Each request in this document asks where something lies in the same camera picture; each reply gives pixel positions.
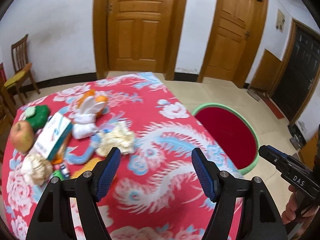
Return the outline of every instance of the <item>blue gripper pad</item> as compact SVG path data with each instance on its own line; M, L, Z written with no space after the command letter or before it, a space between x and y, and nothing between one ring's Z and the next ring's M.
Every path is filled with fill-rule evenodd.
M121 152L118 148L113 147L104 161L94 174L94 181L96 188L96 200L99 202L105 197L109 191L112 180L116 174L121 160Z
M212 179L212 176L209 175L206 166L208 167L210 164L212 164L212 168L216 168L217 173L219 172L219 169L214 163L209 162L205 158L204 154L199 148L195 148L192 150L191 161L193 167L195 168L196 174L198 176L204 194L207 198L210 198L212 202L215 202L215 199L217 197L216 193L219 192L218 177L215 175Z
M271 151L274 151L275 153L278 153L279 155L281 155L282 157L284 157L286 159L288 158L287 154L285 154L283 152L280 152L278 149L276 149L276 148L274 148L274 147L272 147L270 145L267 145L267 148L269 148Z

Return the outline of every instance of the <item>green toy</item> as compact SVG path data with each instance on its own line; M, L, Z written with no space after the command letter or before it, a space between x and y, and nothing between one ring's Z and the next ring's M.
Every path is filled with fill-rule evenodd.
M29 106L25 111L24 114L26 115L26 118L33 117L36 114L36 107L35 106Z
M30 114L33 111L28 111L28 108L26 109L26 112ZM31 127L33 128L33 131L36 132L37 130L43 128L45 124L47 123L48 116L50 114L50 110L48 106L36 106L35 107L35 114L31 117L27 117L26 121L28 121L31 124Z
M52 173L52 176L53 177L59 177L61 180L65 180L62 172L60 170L56 170Z

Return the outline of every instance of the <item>green stool rim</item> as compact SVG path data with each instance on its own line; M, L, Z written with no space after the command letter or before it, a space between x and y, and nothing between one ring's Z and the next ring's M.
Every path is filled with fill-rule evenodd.
M257 165L257 163L259 161L259 152L258 152L258 150L259 150L260 144L259 144L259 139L258 139L258 136L257 136L256 132L254 131L252 126L249 124L249 122L241 114L239 114L236 110L232 109L231 107L225 106L225 105L222 105L222 104L206 103L206 104L199 105L195 110L192 111L192 115L195 116L200 110L202 110L204 108L207 108L207 107L218 107L218 108L222 108L222 109L225 109L225 110L233 113L234 115L239 117L242 120L242 122L244 122L244 124L251 131L251 133L252 133L252 135L253 135L253 137L254 137L254 139L256 141L257 153L256 153L256 156L253 159L252 163L250 163L247 167L244 167L243 169L239 170L239 172L241 173L242 176L245 175L245 174L248 174L250 171L253 170L253 168Z

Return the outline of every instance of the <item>finger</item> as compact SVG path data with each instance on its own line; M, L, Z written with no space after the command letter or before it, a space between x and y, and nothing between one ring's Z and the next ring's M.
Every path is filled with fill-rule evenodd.
M292 221L296 218L296 214L295 212L291 209L290 207L290 201L287 203L287 205L285 206L285 214L287 216L287 218Z
M307 228L311 224L313 218L314 218L314 216L307 218L307 220L303 223L301 228L298 230L297 236L301 236L307 230Z
M292 211L296 211L297 208L298 208L298 205L297 205L297 201L296 201L296 194L295 193L292 193L290 198L289 198L289 201L287 203L287 206L289 209L291 209Z
M289 188L288 188L289 191L295 193L297 190L294 188L294 186L292 185L289 185Z
M288 224L290 222L290 219L285 214L285 211L282 212L281 219L284 225Z
M319 210L319 206L312 207L307 213L303 215L303 217L311 217L314 216Z

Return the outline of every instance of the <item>metal screw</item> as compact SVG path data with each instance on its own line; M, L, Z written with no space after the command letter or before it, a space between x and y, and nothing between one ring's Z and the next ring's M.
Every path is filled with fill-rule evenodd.
M229 173L227 171L221 171L220 176L226 178L229 176Z
M85 177L85 178L88 178L88 177L90 177L92 175L92 172L91 171L85 171L84 173L83 173L83 176Z
M59 181L59 178L58 177L53 177L51 179L51 183L57 183Z
M260 177L254 177L254 181L256 183L261 183L262 182L262 179Z

